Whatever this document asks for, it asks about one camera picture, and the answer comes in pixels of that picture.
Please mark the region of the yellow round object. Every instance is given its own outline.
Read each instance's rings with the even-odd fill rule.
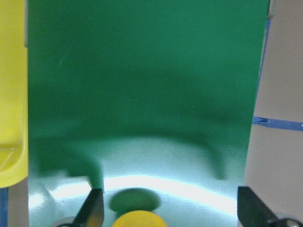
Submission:
[[[112,227],[168,227],[158,215],[145,211],[135,210],[119,217]]]

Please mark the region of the green tray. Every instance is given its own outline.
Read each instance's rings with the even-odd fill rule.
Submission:
[[[104,188],[105,227],[236,226],[268,1],[30,0],[31,227]]]

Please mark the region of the yellow container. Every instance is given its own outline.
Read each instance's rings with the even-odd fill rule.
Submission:
[[[0,1],[0,188],[28,175],[25,1]]]

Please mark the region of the yellow bin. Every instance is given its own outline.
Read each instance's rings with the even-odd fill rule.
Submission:
[[[28,175],[25,1],[0,1],[0,188]]]

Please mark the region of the scratch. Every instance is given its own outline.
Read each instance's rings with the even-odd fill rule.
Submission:
[[[72,46],[75,44],[75,41],[72,42],[72,44],[69,46],[69,48],[67,48],[65,54],[63,55],[63,57],[60,59],[59,61],[59,66],[61,66],[62,62],[64,61],[64,59],[66,58],[66,56],[68,55],[68,53],[70,52]]]

